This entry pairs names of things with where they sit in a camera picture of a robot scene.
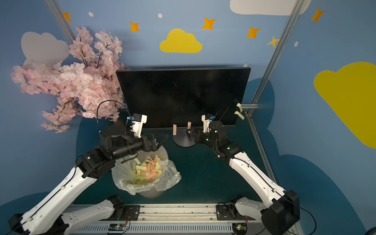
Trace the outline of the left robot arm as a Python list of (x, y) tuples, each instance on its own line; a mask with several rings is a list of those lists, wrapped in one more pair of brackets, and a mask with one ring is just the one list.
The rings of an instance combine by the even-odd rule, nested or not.
[(115, 167), (116, 160), (135, 159), (139, 151), (157, 151), (167, 134), (148, 133), (136, 137), (126, 128), (112, 125), (99, 132), (99, 146), (78, 158), (67, 177), (28, 212), (13, 215), (8, 223), (20, 235), (68, 235), (93, 222), (125, 218), (124, 204), (117, 196), (83, 210), (65, 213), (65, 209), (90, 185)]

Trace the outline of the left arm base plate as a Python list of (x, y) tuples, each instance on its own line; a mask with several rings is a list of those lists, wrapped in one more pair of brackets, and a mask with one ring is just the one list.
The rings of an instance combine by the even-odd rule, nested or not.
[(140, 214), (140, 205), (122, 205), (115, 208), (113, 214), (107, 219), (110, 221), (137, 221)]

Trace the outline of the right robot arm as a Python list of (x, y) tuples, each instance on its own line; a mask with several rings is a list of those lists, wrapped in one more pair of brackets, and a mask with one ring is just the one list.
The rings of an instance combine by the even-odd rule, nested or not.
[(283, 235), (300, 220), (298, 194), (287, 192), (259, 169), (238, 144), (228, 139), (221, 121), (205, 121), (203, 129), (192, 128), (186, 133), (190, 141), (212, 148), (260, 197), (260, 202), (238, 199), (235, 208), (240, 215), (262, 222), (272, 235)]

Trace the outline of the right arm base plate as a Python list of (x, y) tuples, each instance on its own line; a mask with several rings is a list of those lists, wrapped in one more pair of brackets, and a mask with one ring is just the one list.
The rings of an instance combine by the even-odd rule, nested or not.
[(219, 221), (225, 220), (255, 220), (248, 216), (240, 215), (240, 213), (236, 210), (234, 205), (229, 205), (226, 203), (218, 203), (215, 206), (216, 209), (216, 217)]

